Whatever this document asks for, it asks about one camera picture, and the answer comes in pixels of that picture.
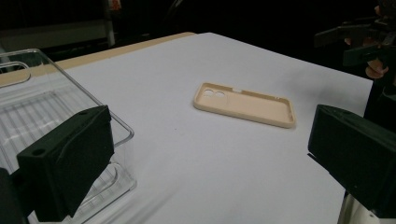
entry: transparent plastic tray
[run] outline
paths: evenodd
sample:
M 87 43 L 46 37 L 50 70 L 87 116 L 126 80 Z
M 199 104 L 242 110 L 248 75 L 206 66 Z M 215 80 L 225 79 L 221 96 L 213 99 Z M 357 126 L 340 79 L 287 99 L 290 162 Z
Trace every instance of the transparent plastic tray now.
M 77 112 L 102 103 L 38 49 L 0 54 L 0 60 L 0 166 L 11 174 L 19 168 L 19 152 Z M 110 113 L 115 153 L 74 217 L 62 223 L 87 221 L 136 185 L 124 155 L 134 131 Z M 28 219 L 39 223 L 35 213 Z

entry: plastic bin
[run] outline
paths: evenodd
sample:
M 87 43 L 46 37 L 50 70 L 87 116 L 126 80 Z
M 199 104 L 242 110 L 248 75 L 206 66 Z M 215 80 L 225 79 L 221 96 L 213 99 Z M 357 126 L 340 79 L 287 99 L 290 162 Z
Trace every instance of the plastic bin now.
M 77 112 L 102 103 L 39 49 L 3 53 L 0 60 L 0 166 L 11 174 L 19 168 L 19 152 Z M 74 217 L 62 223 L 83 223 L 136 186 L 125 162 L 134 131 L 110 114 L 115 153 Z M 34 212 L 28 219 L 39 223 Z

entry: white tabletop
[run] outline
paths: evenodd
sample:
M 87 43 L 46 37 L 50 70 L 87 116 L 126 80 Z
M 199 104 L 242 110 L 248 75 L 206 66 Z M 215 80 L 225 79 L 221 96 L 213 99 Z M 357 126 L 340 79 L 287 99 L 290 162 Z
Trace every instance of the white tabletop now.
M 307 156 L 317 104 L 362 116 L 372 81 L 215 34 L 66 72 L 135 132 L 137 187 L 91 223 L 337 222 L 344 189 Z M 193 107 L 203 82 L 291 100 L 284 129 Z

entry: dark background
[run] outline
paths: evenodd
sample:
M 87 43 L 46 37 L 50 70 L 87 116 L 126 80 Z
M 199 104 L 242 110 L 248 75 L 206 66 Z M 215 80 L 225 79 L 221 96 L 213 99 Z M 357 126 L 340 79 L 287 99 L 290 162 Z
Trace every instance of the dark background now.
M 342 65 L 344 41 L 314 48 L 314 35 L 343 21 L 374 16 L 374 0 L 351 1 L 229 1 L 121 0 L 112 12 L 116 45 L 182 32 L 211 32 L 311 63 L 357 76 L 365 64 Z M 1 0 L 0 30 L 102 19 L 102 0 Z M 108 49 L 102 42 L 43 49 L 54 61 Z

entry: beige phone case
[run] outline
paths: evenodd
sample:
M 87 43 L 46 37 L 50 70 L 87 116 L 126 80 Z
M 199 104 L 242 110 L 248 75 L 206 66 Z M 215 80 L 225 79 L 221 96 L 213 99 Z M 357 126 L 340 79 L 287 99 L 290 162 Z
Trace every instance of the beige phone case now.
M 286 98 L 213 83 L 201 85 L 193 104 L 204 111 L 283 128 L 292 128 L 296 122 L 292 104 Z

